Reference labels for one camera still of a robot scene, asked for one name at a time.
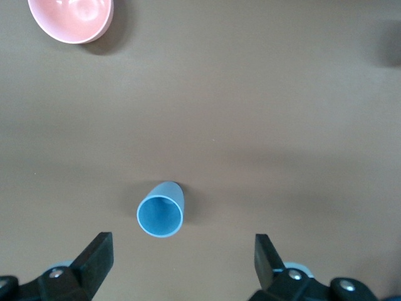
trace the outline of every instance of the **blue cup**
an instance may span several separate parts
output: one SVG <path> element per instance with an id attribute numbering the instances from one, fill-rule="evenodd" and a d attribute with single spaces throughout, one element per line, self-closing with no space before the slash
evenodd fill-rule
<path id="1" fill-rule="evenodd" d="M 180 230 L 184 222 L 184 193 L 175 182 L 154 187 L 139 204 L 137 219 L 144 232 L 165 238 Z"/>

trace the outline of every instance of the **blue object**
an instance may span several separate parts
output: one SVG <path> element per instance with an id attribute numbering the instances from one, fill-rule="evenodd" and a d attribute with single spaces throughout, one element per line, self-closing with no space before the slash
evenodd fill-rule
<path id="1" fill-rule="evenodd" d="M 180 230 L 184 221 L 184 193 L 175 182 L 154 187 L 139 204 L 137 219 L 144 232 L 165 238 Z"/>

